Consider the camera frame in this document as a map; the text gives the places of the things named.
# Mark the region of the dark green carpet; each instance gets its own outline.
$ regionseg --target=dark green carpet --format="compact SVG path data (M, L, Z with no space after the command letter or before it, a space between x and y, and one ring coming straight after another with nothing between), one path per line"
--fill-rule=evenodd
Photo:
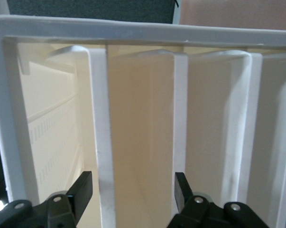
M7 0L10 14L172 23L175 0Z

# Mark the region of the screw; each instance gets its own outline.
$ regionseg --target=screw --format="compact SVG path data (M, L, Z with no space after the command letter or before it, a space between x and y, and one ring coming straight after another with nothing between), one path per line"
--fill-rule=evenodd
M231 206L231 209L235 211L241 210L241 207L238 204L233 203L230 206Z
M197 203L203 203L204 202L204 200L201 197L195 197L194 201Z
M58 202L58 201L60 201L61 199L62 199L62 197L57 196L57 197L53 198L53 201L54 201L54 202Z
M20 209L20 208L22 208L24 206L24 203L19 203L19 204L17 204L17 205L15 205L15 209Z

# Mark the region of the metal screw head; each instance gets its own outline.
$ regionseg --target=metal screw head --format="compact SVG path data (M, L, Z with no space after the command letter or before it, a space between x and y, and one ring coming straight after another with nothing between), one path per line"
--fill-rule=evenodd
M14 206L15 209L20 209L24 206L25 204L24 203L19 203L17 205Z
M53 198L53 201L54 201L54 202L58 202L58 201L60 201L61 199L62 199L62 197L57 196L57 197Z
M204 202L204 200L201 197L195 197L194 201L197 203L203 203Z
M231 209L233 209L235 211L241 210L241 207L235 203L231 204L230 207L231 207Z

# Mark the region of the white plastic bin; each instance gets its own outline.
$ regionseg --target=white plastic bin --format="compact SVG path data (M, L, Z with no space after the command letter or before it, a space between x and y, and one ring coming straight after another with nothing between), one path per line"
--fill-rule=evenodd
M286 227L286 31L0 16L0 152L9 200L92 170L82 228L166 227L175 171Z

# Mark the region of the pink surface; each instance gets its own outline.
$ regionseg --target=pink surface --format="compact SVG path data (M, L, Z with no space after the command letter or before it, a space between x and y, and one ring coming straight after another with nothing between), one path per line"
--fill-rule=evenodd
M286 30L286 0L182 0L180 24Z

